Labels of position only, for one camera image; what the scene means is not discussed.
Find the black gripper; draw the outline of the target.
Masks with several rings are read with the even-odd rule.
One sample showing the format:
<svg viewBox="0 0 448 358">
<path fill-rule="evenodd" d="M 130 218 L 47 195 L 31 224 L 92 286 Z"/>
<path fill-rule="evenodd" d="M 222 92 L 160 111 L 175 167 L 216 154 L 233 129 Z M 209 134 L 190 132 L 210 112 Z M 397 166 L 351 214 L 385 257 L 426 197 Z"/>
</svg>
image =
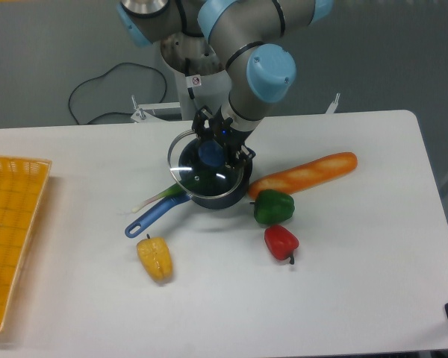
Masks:
<svg viewBox="0 0 448 358">
<path fill-rule="evenodd" d="M 239 125 L 240 123 L 225 114 L 221 107 L 213 116 L 208 106 L 203 106 L 195 113 L 192 131 L 201 142 L 214 139 L 221 149 L 225 165 L 237 170 L 249 165 L 256 156 L 256 153 L 246 146 L 246 140 L 254 128 L 242 129 Z"/>
</svg>

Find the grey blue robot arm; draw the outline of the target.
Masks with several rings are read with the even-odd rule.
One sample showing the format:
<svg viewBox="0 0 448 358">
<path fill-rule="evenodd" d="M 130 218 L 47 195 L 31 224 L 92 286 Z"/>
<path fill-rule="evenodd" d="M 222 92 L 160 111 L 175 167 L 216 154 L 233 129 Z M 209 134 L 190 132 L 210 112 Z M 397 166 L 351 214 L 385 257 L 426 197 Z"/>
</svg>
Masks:
<svg viewBox="0 0 448 358">
<path fill-rule="evenodd" d="M 255 156 L 246 139 L 296 77 L 293 57 L 275 41 L 332 7 L 332 1 L 119 1 L 116 10 L 137 45 L 182 34 L 211 47 L 231 89 L 209 125 L 225 163 L 239 168 Z"/>
</svg>

